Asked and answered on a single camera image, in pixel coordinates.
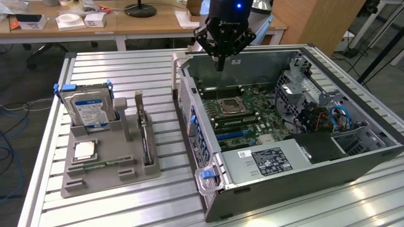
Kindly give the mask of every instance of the gray floor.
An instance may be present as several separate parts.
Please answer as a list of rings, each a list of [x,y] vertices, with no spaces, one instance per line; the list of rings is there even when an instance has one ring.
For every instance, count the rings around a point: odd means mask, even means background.
[[[360,18],[354,21],[350,30],[356,33],[364,23],[364,19]],[[380,22],[374,21],[369,31],[366,32],[364,38],[368,37],[370,31],[380,26]],[[392,35],[396,34],[396,30],[389,29],[385,36],[381,38],[376,47],[368,50],[368,57],[362,57],[356,65],[356,70],[362,73],[369,63],[380,53],[382,47],[388,43]],[[176,48],[185,47],[189,44],[189,39],[176,39]],[[76,42],[65,43],[66,48],[72,52],[97,52],[97,51],[114,51],[116,46],[113,41],[100,41],[98,47],[90,47],[89,42]],[[129,49],[161,49],[166,48],[166,40],[133,40],[128,41]],[[32,45],[32,51],[25,51],[20,44],[14,45],[12,50],[0,54],[0,104],[6,104],[12,102],[28,102],[37,100],[40,98],[46,98],[52,96],[52,86],[57,82],[61,63],[62,63],[62,53],[57,49],[48,51],[37,60],[37,69],[34,71],[25,69],[24,60],[29,54],[36,50],[40,45]],[[404,47],[404,40],[398,43],[397,47],[393,49],[386,61],[396,55],[396,53]],[[350,63],[356,61],[356,58],[346,59]],[[342,69],[348,70],[350,67],[342,60],[336,60],[337,64]],[[404,62],[398,64],[398,67],[386,66],[381,73],[374,77],[374,79],[368,83],[368,87],[373,92],[374,96],[386,104],[386,106],[404,118],[404,73],[400,69],[404,69]],[[357,75],[353,71],[349,72],[353,77]],[[49,102],[38,103],[32,106],[33,109],[42,108],[49,105]],[[24,111],[17,111],[13,114],[24,114]],[[36,161],[36,154],[40,146],[42,131],[45,127],[45,122],[48,118],[48,110],[40,112],[30,112],[28,115],[29,124],[22,133],[10,140],[13,149],[17,153],[22,173],[24,173],[24,190],[17,192],[18,195],[25,194],[30,172],[33,170],[33,165]],[[17,118],[10,118],[0,114],[0,130],[4,131],[18,121]],[[0,140],[0,146],[4,146],[4,141]],[[0,171],[5,167],[6,162],[0,161]],[[18,185],[18,172],[16,165],[12,164],[9,170],[0,175],[0,196],[5,196]],[[12,227],[16,226],[24,198],[9,199],[0,204],[0,226]]]

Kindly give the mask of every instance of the table leg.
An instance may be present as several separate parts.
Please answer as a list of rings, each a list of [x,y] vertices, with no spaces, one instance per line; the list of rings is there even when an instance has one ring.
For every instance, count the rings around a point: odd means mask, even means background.
[[[356,44],[358,43],[361,37],[364,36],[365,34],[365,31],[368,30],[368,27],[370,26],[370,24],[373,23],[380,11],[382,10],[385,6],[385,3],[384,2],[380,2],[378,5],[377,5],[377,13],[373,13],[370,14],[370,16],[368,17],[368,20],[365,22],[365,24],[362,25],[357,35],[354,36],[353,40],[350,41],[349,43],[349,48],[353,49]]]
[[[370,41],[370,44],[368,47],[373,48],[373,46],[376,45],[376,42],[380,40],[382,34],[386,31],[386,28],[390,26],[390,24],[393,23],[393,18],[397,16],[397,14],[400,13],[400,11],[402,10],[404,5],[401,5],[397,10],[393,12],[393,14],[389,16],[386,22],[384,23],[382,27],[378,29],[377,34],[374,35],[374,38]]]
[[[284,36],[284,30],[276,30],[274,35],[272,35],[269,45],[278,45]]]
[[[390,65],[396,66],[398,64],[398,61],[402,59],[404,57],[404,50],[401,50],[401,52],[398,53],[397,57],[393,58]]]
[[[125,40],[126,40],[125,35],[116,35],[114,36],[117,51],[125,51],[126,50]]]

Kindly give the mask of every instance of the green circuit board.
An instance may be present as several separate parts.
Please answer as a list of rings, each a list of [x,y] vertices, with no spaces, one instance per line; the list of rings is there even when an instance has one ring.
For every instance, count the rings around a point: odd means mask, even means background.
[[[202,100],[209,118],[216,119],[210,121],[216,136],[232,128],[245,132],[242,137],[217,139],[222,151],[260,145],[261,135],[281,141],[290,134],[269,101],[269,92],[254,86],[242,87],[237,97]]]

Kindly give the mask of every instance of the paper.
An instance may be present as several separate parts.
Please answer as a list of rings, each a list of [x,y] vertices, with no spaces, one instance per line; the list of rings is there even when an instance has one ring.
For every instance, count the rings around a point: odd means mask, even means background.
[[[178,25],[181,26],[181,28],[186,29],[186,28],[197,28],[200,26],[198,22],[190,22],[186,12],[182,11],[176,11],[176,18],[178,21]]]

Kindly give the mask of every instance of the white box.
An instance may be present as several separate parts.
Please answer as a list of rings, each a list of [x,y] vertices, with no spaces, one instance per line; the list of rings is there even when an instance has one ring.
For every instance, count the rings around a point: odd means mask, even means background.
[[[22,30],[42,30],[46,24],[46,18],[41,15],[38,21],[18,21]]]
[[[60,31],[68,31],[68,30],[85,28],[85,24],[84,24],[81,18],[77,21],[69,22],[69,23],[64,23],[56,18],[56,22],[57,22],[57,27],[58,27]]]
[[[104,27],[105,26],[105,13],[92,13],[85,16],[84,23],[88,27]]]
[[[348,48],[350,41],[353,40],[354,35],[350,32],[345,32],[338,45],[336,46],[334,52],[342,52]]]

